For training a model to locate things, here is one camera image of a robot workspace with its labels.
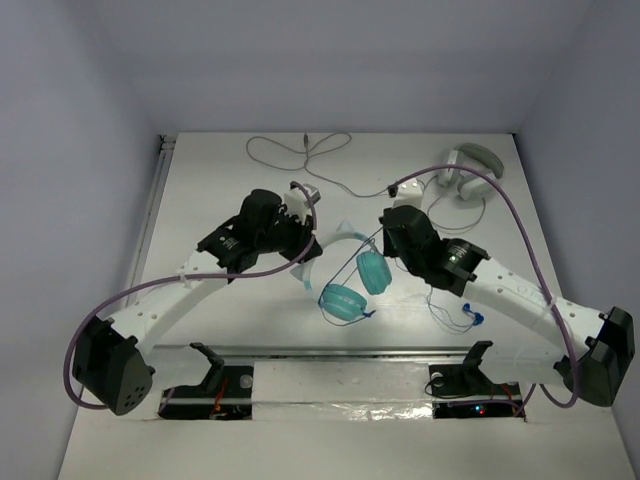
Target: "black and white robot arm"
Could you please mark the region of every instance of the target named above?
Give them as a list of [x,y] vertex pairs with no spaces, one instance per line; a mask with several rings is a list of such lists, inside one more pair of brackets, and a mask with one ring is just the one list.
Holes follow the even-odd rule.
[[[104,320],[91,319],[75,345],[74,378],[116,415],[129,413],[152,391],[177,385],[213,390],[224,362],[210,348],[192,343],[159,355],[153,347],[202,300],[233,281],[230,274],[254,266],[260,254],[279,253],[292,261],[311,241],[298,261],[322,254],[308,204],[308,199],[315,204],[320,196],[314,187],[304,188],[308,197],[292,188],[284,200],[273,192],[254,190],[237,216],[198,244],[177,270],[177,282],[157,286]],[[193,278],[199,275],[208,278]]]
[[[633,321],[624,310],[608,313],[555,297],[578,360],[573,372],[565,338],[540,287],[519,277],[489,254],[459,238],[441,239],[427,216],[410,204],[396,202],[380,218],[384,255],[399,257],[409,273],[434,288],[483,304],[546,339],[555,348],[499,348],[478,342],[462,365],[454,369],[460,390],[473,394],[475,382],[501,384],[511,381],[565,385],[573,389],[578,376],[581,399],[599,406],[613,404],[635,347]],[[440,384],[447,378],[439,379]]]

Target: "table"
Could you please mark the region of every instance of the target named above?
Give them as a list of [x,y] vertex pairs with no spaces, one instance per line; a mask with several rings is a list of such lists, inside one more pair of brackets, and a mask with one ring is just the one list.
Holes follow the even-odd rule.
[[[311,135],[311,141],[322,134]],[[183,133],[162,191],[142,280],[165,276],[189,255],[195,244],[237,213],[253,188],[282,193],[291,180],[317,186],[319,233],[349,219],[356,229],[373,232],[388,198],[356,199],[339,187],[304,172],[285,173],[251,162],[245,142],[251,134]],[[300,147],[301,134],[270,138]],[[535,206],[510,135],[356,134],[344,149],[312,160],[314,171],[340,180],[353,190],[371,193],[395,178],[435,164],[444,152],[463,142],[495,151],[505,163],[504,189],[515,203],[531,236],[552,289],[560,291]],[[275,147],[253,145],[252,152],[279,165],[299,165],[300,158]],[[430,203],[439,192],[432,185]],[[440,222],[466,224],[480,206],[450,194],[433,211]],[[482,222],[463,235],[487,249],[503,264],[533,279],[524,246],[506,206],[490,198]],[[318,282],[328,279],[355,244],[327,250],[314,269]],[[254,267],[282,263],[263,257]],[[355,351],[421,349],[459,351],[477,340],[497,344],[542,342],[500,315],[483,311],[487,320],[465,335],[450,335],[425,313],[423,282],[392,265],[394,282],[372,300],[371,321],[349,328],[324,322],[300,283],[288,274],[272,279],[237,281],[202,302],[163,339],[162,344],[201,341],[223,348],[297,348]],[[434,303],[463,321],[462,301],[436,293]],[[529,423],[514,419],[481,421],[250,421],[168,422],[115,418],[106,412],[78,413],[61,479],[72,478],[633,478],[620,435],[608,409],[582,402],[561,411],[542,395],[528,408]]]

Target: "white headphones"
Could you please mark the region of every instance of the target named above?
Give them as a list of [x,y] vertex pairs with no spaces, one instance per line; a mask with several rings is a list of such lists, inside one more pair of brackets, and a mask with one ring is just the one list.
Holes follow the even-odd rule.
[[[500,158],[488,148],[476,143],[465,143],[452,149],[443,165],[462,165],[466,158],[471,158],[484,165],[486,168],[480,170],[480,172],[493,180],[500,180],[504,175],[504,165]],[[447,188],[456,183],[460,177],[460,170],[453,168],[443,169],[438,170],[437,181],[439,185]],[[491,185],[485,180],[472,174],[462,177],[458,183],[458,194],[464,200],[483,198],[492,190]]]

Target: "gray wall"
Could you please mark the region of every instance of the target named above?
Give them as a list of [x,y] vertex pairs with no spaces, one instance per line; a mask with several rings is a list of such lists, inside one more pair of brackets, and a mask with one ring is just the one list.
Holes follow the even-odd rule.
[[162,132],[515,132],[591,3],[94,2]]
[[[596,308],[618,305],[636,320],[639,25],[637,0],[595,2],[516,136],[564,293]],[[639,394],[636,360],[614,411],[637,473]]]
[[3,480],[57,477],[75,413],[64,349],[122,286],[154,167],[157,137],[81,4],[0,14]]

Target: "teal headphones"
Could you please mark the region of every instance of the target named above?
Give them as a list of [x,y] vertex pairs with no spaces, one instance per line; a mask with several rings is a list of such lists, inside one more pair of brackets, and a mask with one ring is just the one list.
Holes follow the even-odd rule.
[[[384,256],[371,241],[371,238],[354,231],[347,225],[346,228],[341,226],[338,231],[318,240],[318,243],[325,249],[341,240],[354,239],[360,240],[363,243],[363,247],[368,247],[367,251],[358,253],[356,256],[360,280],[367,293],[380,295],[391,284],[391,270]],[[344,285],[328,283],[320,293],[314,291],[311,285],[311,269],[314,262],[315,259],[309,260],[296,267],[291,273],[302,281],[304,288],[318,302],[318,306],[322,310],[348,323],[361,319],[361,317],[370,317],[375,313],[375,311],[366,312],[367,300],[355,290]]]

